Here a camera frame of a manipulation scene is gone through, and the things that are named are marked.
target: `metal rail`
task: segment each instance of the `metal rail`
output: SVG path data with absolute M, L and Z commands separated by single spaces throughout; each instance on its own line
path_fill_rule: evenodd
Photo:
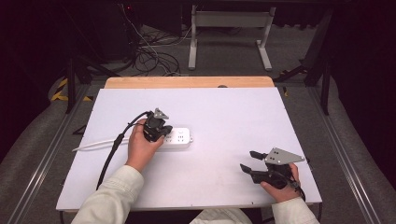
M 73 109 L 71 109 L 69 114 L 64 115 L 64 119 L 62 120 L 58 131 L 52 138 L 52 141 L 49 144 L 49 147 L 46 154 L 44 154 L 43 159 L 33 172 L 32 178 L 27 185 L 26 190 L 22 194 L 20 201 L 18 202 L 11 217 L 8 220 L 8 224 L 22 223 L 24 217 L 26 216 L 26 213 L 29 210 L 30 205 L 32 204 L 35 196 L 37 195 L 41 187 L 41 184 L 44 181 L 44 178 L 47 175 L 47 172 L 50 169 L 50 166 L 52 165 L 53 160 L 55 159 L 56 154 L 58 153 L 59 147 L 64 140 L 64 133 L 67 130 L 71 120 L 75 116 L 76 111 L 78 110 L 78 106 L 86 95 L 88 88 L 88 85 L 82 85 L 82 87 L 79 88 L 75 106 L 73 107 Z
M 319 101 L 320 97 L 317 91 L 313 87 L 308 87 L 308 92 L 309 95 L 311 96 L 311 99 L 314 101 L 316 108 L 318 109 L 318 112 L 322 118 L 323 123 L 326 125 L 332 143 L 332 149 L 334 150 L 334 153 L 338 161 L 340 162 L 341 168 L 343 169 L 344 174 L 346 175 L 346 180 L 349 183 L 349 186 L 351 187 L 353 194 L 355 195 L 355 198 L 359 204 L 359 207 L 361 208 L 361 211 L 364 215 L 364 218 L 366 219 L 366 222 L 375 223 L 375 224 L 381 223 L 366 193 L 366 190 L 364 189 L 364 186 L 361 183 L 361 179 L 356 173 L 355 168 L 353 167 L 352 162 L 350 161 L 347 155 L 347 151 L 345 150 L 341 142 L 341 139 L 339 138 L 336 130 L 334 129 L 332 120 L 330 119 L 329 116 L 325 116 L 322 112 Z

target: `person's right hand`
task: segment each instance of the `person's right hand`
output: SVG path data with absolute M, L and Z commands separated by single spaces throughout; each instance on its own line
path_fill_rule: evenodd
M 300 185 L 297 166 L 294 163 L 290 163 L 289 166 L 291 168 L 291 173 L 295 181 L 297 181 L 297 183 Z M 300 197 L 299 191 L 296 191 L 294 188 L 292 188 L 289 185 L 287 185 L 283 189 L 276 189 L 264 181 L 262 181 L 260 185 L 265 189 L 265 191 L 267 191 L 267 193 L 269 193 L 276 200 L 277 203 L 283 203 L 290 199 Z
M 137 122 L 129 137 L 128 160 L 125 165 L 134 167 L 142 173 L 143 169 L 154 156 L 157 149 L 163 144 L 163 136 L 157 142 L 149 142 L 143 134 L 143 124 L 145 119 Z

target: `wrist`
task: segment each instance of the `wrist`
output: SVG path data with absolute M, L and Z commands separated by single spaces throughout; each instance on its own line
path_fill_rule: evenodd
M 134 162 L 134 161 L 127 161 L 125 162 L 125 165 L 131 166 L 136 169 L 139 173 L 142 173 L 144 166 L 140 164 L 139 162 Z
M 291 195 L 282 195 L 281 197 L 275 198 L 275 200 L 276 200 L 276 203 L 283 203 L 283 202 L 290 201 L 290 200 L 293 200 L 296 198 L 300 198 L 300 195 L 297 193 L 291 194 Z

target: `silver metal plate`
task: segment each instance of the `silver metal plate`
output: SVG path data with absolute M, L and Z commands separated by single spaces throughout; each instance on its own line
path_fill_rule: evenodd
M 155 108 L 154 118 L 156 119 L 169 119 L 159 108 Z
M 275 165 L 284 165 L 297 161 L 305 161 L 305 158 L 288 151 L 282 150 L 277 147 L 273 147 L 273 149 L 268 153 L 268 156 L 265 157 L 265 162 Z

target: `white cable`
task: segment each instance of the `white cable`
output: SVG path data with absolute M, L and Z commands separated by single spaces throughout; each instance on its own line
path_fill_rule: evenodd
M 167 41 L 167 40 L 176 40 L 176 39 L 180 39 L 180 38 L 179 38 L 179 37 L 169 37 L 169 38 L 159 39 L 159 40 L 155 41 L 154 43 L 157 43 L 157 42 L 165 42 L 165 41 Z
M 160 66 L 161 68 L 163 68 L 163 70 L 165 71 L 165 74 L 166 74 L 166 75 L 168 75 L 168 74 L 171 73 L 168 69 L 165 68 L 165 66 L 163 66 L 163 65 L 158 65 L 158 66 Z
M 120 9 L 121 9 L 121 11 L 122 11 L 122 13 L 123 13 L 125 19 L 134 27 L 134 30 L 136 31 L 136 33 L 140 36 L 140 38 L 142 38 L 142 39 L 146 42 L 146 44 L 152 49 L 152 51 L 154 51 L 155 56 L 156 56 L 156 59 L 155 59 L 155 60 L 156 60 L 156 64 L 157 64 L 157 62 L 158 62 L 158 53 L 157 53 L 157 51 L 155 51 L 155 49 L 154 49 L 154 48 L 149 44 L 149 42 L 147 42 L 146 39 L 137 31 L 137 29 L 136 29 L 136 27 L 134 26 L 134 24 L 129 20 L 128 16 L 127 16 L 126 13 L 125 13 L 123 4 L 119 4 L 119 7 L 120 7 Z
M 190 27 L 190 29 L 187 31 L 187 33 L 184 35 L 184 37 L 181 38 L 180 41 L 178 41 L 178 42 L 175 43 L 175 44 L 153 45 L 153 46 L 149 46 L 149 47 L 150 47 L 150 48 L 156 48 L 156 47 L 168 47 L 168 46 L 175 46 L 175 45 L 178 45 L 178 44 L 180 44 L 181 42 L 183 42 L 183 40 L 186 39 L 186 37 L 187 37 L 187 35 L 189 34 L 190 30 L 191 30 L 191 27 Z
M 128 143 L 129 138 L 123 138 L 122 139 L 122 144 Z M 95 148 L 91 148 L 91 147 L 99 147 L 102 145 L 106 145 L 109 143 L 114 143 L 114 139 L 113 140 L 105 140 L 105 141 L 101 141 L 101 142 L 96 142 L 96 143 L 92 143 L 92 144 L 88 144 L 86 146 L 83 147 L 77 147 L 75 149 L 72 150 L 72 152 L 74 151 L 89 151 L 89 150 L 95 150 Z

